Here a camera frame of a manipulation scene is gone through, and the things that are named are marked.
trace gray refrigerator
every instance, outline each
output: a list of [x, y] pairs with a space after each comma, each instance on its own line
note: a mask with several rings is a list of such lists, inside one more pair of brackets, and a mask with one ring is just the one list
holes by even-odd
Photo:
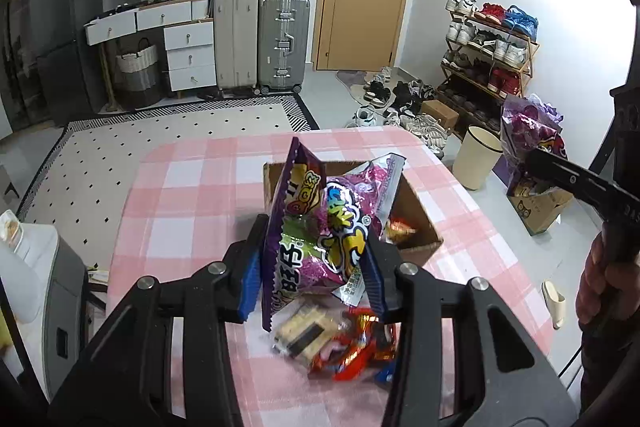
[[102, 0], [30, 0], [31, 39], [49, 112], [57, 125], [90, 118], [107, 102], [96, 46], [84, 25]]

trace red sneaker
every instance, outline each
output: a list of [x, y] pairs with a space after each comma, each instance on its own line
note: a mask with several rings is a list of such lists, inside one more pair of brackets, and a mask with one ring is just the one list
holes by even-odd
[[505, 9], [499, 4], [489, 4], [486, 2], [484, 3], [484, 6], [482, 6], [482, 9], [479, 12], [476, 12], [476, 17], [486, 19], [495, 24], [502, 24], [504, 13]]
[[491, 79], [489, 79], [489, 84], [487, 85], [487, 89], [489, 89], [490, 91], [499, 92], [500, 89], [502, 88], [502, 84], [504, 83], [504, 80], [500, 75], [500, 71], [501, 70], [496, 68], [494, 72], [491, 74]]
[[504, 79], [500, 88], [500, 97], [507, 98], [508, 94], [520, 93], [520, 75], [511, 71], [500, 70], [500, 76]]

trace silver suitcase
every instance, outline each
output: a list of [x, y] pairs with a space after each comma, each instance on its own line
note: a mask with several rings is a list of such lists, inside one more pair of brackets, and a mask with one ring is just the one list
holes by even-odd
[[214, 0], [213, 21], [218, 87], [255, 87], [258, 0]]
[[309, 15], [309, 0], [260, 0], [258, 82], [263, 94], [302, 89]]

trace trash can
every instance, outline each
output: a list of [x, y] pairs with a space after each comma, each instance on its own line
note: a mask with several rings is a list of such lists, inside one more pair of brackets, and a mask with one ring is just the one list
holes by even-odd
[[502, 154], [500, 139], [481, 127], [470, 126], [453, 163], [453, 175], [463, 187], [476, 190]]
[[147, 38], [138, 43], [138, 51], [116, 55], [118, 68], [113, 83], [116, 100], [125, 110], [134, 110], [155, 104], [162, 98], [160, 73], [158, 71], [158, 51], [156, 46], [147, 45], [142, 49], [142, 41], [149, 44]]

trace beige slipper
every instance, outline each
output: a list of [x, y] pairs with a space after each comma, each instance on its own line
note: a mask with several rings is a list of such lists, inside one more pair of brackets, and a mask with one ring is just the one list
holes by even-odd
[[564, 324], [566, 310], [564, 295], [556, 289], [556, 286], [549, 279], [542, 283], [542, 295], [545, 297], [546, 307], [551, 314], [554, 329], [559, 330]]

